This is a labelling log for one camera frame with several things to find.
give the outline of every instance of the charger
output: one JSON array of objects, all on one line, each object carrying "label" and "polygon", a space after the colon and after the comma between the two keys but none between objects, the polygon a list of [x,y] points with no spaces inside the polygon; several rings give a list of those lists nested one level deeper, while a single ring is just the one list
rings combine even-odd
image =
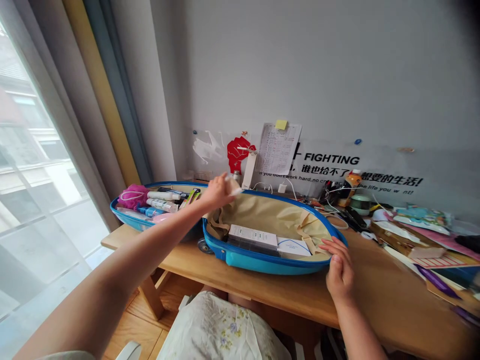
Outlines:
[{"label": "charger", "polygon": [[278,185],[278,192],[280,194],[285,194],[285,191],[287,190],[287,185],[285,184],[280,184]]}]

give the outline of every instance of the wooden desk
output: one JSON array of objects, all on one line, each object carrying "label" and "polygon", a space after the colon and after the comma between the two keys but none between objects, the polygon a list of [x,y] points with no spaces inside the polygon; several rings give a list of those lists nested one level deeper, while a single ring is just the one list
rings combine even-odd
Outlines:
[{"label": "wooden desk", "polygon": [[[115,250],[136,234],[136,230],[122,225],[101,244]],[[350,229],[343,234],[355,271],[355,297],[382,344],[425,359],[468,356],[478,338],[445,301],[428,292],[421,279],[375,242]],[[300,276],[243,270],[202,253],[195,241],[180,243],[158,267],[339,328],[325,283],[327,270]]]}]

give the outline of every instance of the blue suitcase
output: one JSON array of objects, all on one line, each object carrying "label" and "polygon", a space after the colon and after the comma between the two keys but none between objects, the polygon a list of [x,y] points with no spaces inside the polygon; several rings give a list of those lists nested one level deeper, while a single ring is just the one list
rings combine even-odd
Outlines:
[{"label": "blue suitcase", "polygon": [[[188,190],[188,187],[191,189],[206,188],[207,184],[185,181],[164,181],[146,185],[147,188],[156,188],[160,186],[179,187],[178,190],[186,191]],[[305,210],[312,214],[315,218],[319,219],[331,236],[337,237],[345,245],[348,245],[342,233],[335,229],[322,214],[312,209],[310,206],[307,206],[295,200],[271,195],[264,192],[245,190],[242,194],[275,199],[299,207],[302,210]],[[145,229],[148,229],[149,227],[154,225],[152,222],[141,220],[116,210],[117,203],[118,198],[111,202],[110,208],[111,211],[121,222],[131,226],[138,231],[144,231]],[[301,261],[265,255],[262,253],[242,249],[217,239],[213,234],[209,233],[209,231],[207,230],[207,225],[208,220],[206,218],[201,219],[201,226],[203,228],[203,235],[206,244],[210,247],[210,249],[214,252],[215,256],[218,259],[225,261],[229,266],[267,274],[302,275],[318,272],[330,263],[330,260]]]}]

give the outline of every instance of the open suitcase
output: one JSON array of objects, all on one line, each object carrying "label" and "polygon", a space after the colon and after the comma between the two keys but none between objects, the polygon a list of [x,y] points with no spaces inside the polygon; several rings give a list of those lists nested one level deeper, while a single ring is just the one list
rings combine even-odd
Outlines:
[{"label": "open suitcase", "polygon": [[[155,191],[158,187],[189,193],[193,188],[204,191],[207,184],[184,181],[164,181],[146,185]],[[153,226],[152,222],[141,220],[116,210],[118,198],[110,204],[112,212],[123,223],[143,231]],[[231,224],[244,226],[279,237],[304,240],[313,256],[309,260],[294,260],[265,255],[230,245],[222,238]],[[330,263],[330,257],[313,247],[321,239],[339,238],[347,245],[345,237],[335,229],[318,211],[295,200],[264,192],[245,190],[236,200],[221,209],[206,214],[201,220],[204,241],[218,259],[229,266],[277,275],[301,275],[320,271]]]}]

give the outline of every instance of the sheer curtain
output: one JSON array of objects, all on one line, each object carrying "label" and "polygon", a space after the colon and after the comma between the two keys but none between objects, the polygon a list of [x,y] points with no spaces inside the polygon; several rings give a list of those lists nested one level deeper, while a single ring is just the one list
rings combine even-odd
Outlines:
[{"label": "sheer curtain", "polygon": [[0,359],[10,359],[91,271],[85,259],[109,231],[2,10]]}]

